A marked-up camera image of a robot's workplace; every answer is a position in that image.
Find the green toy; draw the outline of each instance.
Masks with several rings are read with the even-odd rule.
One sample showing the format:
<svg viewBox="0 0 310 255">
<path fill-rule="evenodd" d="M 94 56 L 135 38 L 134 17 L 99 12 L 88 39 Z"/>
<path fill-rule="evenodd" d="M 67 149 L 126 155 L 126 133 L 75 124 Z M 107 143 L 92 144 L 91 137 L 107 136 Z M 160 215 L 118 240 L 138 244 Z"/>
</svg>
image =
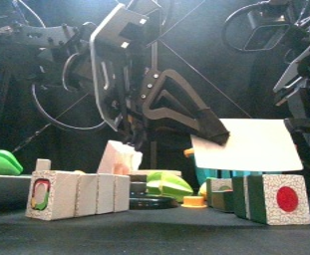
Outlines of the green toy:
<svg viewBox="0 0 310 255">
<path fill-rule="evenodd" d="M 20 175 L 23 166 L 19 163 L 13 154 L 4 149 L 0 149 L 0 175 Z"/>
<path fill-rule="evenodd" d="M 193 195 L 193 189 L 186 181 L 174 174 L 163 171 L 154 171 L 147 180 L 148 194 L 174 197 L 177 202 L 187 195 Z"/>
</svg>

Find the toy block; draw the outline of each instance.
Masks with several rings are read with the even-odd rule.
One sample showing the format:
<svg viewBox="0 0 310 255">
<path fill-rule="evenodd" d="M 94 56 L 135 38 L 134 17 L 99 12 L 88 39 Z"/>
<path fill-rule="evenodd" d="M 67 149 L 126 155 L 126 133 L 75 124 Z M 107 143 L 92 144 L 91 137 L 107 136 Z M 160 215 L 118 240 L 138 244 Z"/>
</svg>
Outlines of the toy block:
<svg viewBox="0 0 310 255">
<path fill-rule="evenodd" d="M 80 174 L 75 204 L 75 217 L 96 214 L 98 176 Z"/>
<path fill-rule="evenodd" d="M 103 158 L 99 164 L 98 173 L 130 174 L 138 170 L 143 154 L 135 148 L 110 140 L 106 146 Z"/>
<path fill-rule="evenodd" d="M 130 183 L 130 195 L 138 196 L 138 195 L 146 195 L 147 193 L 147 183 L 132 181 Z"/>
<path fill-rule="evenodd" d="M 186 208 L 205 208 L 207 207 L 203 203 L 203 197 L 202 196 L 191 196 L 187 195 L 182 199 L 182 207 Z"/>
<path fill-rule="evenodd" d="M 213 207 L 213 199 L 211 195 L 214 191 L 222 191 L 222 190 L 231 190 L 233 184 L 231 179 L 215 179 L 215 178 L 207 178 L 206 179 L 206 201 L 207 206 Z"/>
<path fill-rule="evenodd" d="M 302 175 L 262 174 L 234 177 L 234 213 L 267 225 L 310 224 Z"/>
<path fill-rule="evenodd" d="M 146 174 L 130 174 L 130 182 L 147 182 L 147 179 Z"/>
<path fill-rule="evenodd" d="M 213 208 L 222 212 L 233 212 L 233 190 L 211 191 Z"/>
<path fill-rule="evenodd" d="M 127 211 L 130 209 L 130 177 L 115 175 L 115 199 L 114 211 Z"/>
<path fill-rule="evenodd" d="M 68 171 L 33 171 L 25 216 L 43 220 L 75 216 L 79 174 Z"/>
<path fill-rule="evenodd" d="M 98 174 L 96 214 L 115 210 L 115 176 L 107 173 Z"/>
<path fill-rule="evenodd" d="M 49 171 L 51 170 L 52 161 L 49 159 L 37 158 L 36 160 L 36 171 Z"/>
</svg>

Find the white card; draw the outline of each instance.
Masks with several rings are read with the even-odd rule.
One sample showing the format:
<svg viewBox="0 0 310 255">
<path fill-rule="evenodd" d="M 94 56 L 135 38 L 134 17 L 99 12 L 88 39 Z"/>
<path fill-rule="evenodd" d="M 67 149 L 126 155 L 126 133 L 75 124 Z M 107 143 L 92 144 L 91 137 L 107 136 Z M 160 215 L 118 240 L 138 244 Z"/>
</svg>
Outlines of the white card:
<svg viewBox="0 0 310 255">
<path fill-rule="evenodd" d="M 191 136 L 197 167 L 243 171 L 302 169 L 284 120 L 222 119 L 230 137 L 226 145 Z"/>
</svg>

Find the red dot sticker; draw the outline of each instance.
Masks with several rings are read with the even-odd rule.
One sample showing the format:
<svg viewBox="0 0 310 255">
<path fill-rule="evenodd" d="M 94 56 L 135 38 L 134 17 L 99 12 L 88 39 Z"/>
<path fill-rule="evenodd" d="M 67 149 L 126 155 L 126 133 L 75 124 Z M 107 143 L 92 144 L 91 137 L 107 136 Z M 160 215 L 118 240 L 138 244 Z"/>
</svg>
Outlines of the red dot sticker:
<svg viewBox="0 0 310 255">
<path fill-rule="evenodd" d="M 292 212 L 297 209 L 298 195 L 293 188 L 284 186 L 278 189 L 277 204 L 278 207 L 286 212 Z"/>
</svg>

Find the black backdrop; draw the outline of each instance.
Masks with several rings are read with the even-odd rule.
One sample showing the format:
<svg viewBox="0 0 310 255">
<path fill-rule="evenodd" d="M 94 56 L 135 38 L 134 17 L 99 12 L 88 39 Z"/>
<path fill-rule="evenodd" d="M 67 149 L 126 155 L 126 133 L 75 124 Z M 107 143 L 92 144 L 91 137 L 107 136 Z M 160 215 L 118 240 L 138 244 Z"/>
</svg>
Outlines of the black backdrop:
<svg viewBox="0 0 310 255">
<path fill-rule="evenodd" d="M 107 0 L 25 2 L 47 26 L 63 23 L 79 26 L 86 21 L 99 23 L 116 5 L 116 1 Z M 285 50 L 277 48 L 266 53 L 243 55 L 229 51 L 221 43 L 226 17 L 251 2 L 174 0 L 167 30 L 158 41 L 158 68 L 174 68 L 183 74 L 221 118 L 282 119 L 289 117 L 289 112 L 285 107 L 274 107 L 271 89 L 286 68 L 282 62 Z M 31 25 L 37 25 L 32 17 L 27 15 L 27 18 Z M 13 61 L 20 69 L 28 68 L 21 56 L 15 56 Z M 19 71 L 4 66 L 3 61 L 0 74 L 4 72 L 9 79 L 4 83 L 0 81 L 0 148 L 12 151 L 47 122 L 32 104 L 31 84 L 15 75 Z M 41 95 L 43 104 L 53 115 L 76 98 L 76 95 L 57 90 L 44 91 Z M 99 114 L 94 99 L 84 100 L 62 120 L 83 127 L 95 124 Z M 15 154 L 25 173 L 33 170 L 37 158 L 52 159 L 55 169 L 95 172 L 108 139 L 120 139 L 110 128 L 96 133 L 78 134 L 49 126 Z M 156 139 L 156 168 L 182 170 L 183 177 L 197 186 L 193 162 L 182 154 L 190 147 L 187 136 L 166 134 Z M 143 153 L 142 168 L 148 168 L 150 152 L 146 148 Z"/>
</svg>

